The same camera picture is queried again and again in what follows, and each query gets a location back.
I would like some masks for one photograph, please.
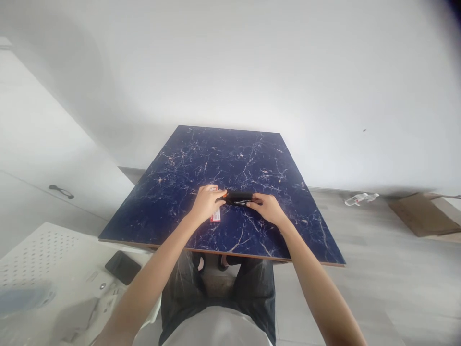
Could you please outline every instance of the black phone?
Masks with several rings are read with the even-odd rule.
[[[131,284],[131,281],[133,281],[134,277],[141,270],[141,266],[123,251],[117,251],[109,259],[105,267],[113,276],[127,286]]]

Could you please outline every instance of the white cabinet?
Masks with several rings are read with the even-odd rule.
[[[75,197],[49,192],[105,220],[133,188],[9,50],[0,50],[0,170],[44,191],[65,189]]]
[[[0,259],[45,222],[99,235],[107,222],[0,171]]]

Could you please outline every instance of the blue marble table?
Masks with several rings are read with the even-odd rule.
[[[345,264],[285,142],[271,132],[178,126],[99,239],[160,246],[206,184],[275,195],[319,261]],[[290,260],[278,229],[247,207],[221,207],[221,222],[203,223],[186,248]]]

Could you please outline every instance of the white shirt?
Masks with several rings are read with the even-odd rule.
[[[272,346],[250,316],[219,306],[208,307],[184,320],[164,346]]]

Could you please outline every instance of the gray pants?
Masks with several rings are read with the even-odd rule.
[[[240,263],[229,298],[208,298],[198,272],[200,254],[183,251],[162,293],[161,346],[187,318],[209,306],[235,309],[250,316],[275,346],[275,286],[272,262],[266,259],[228,257],[231,264]]]

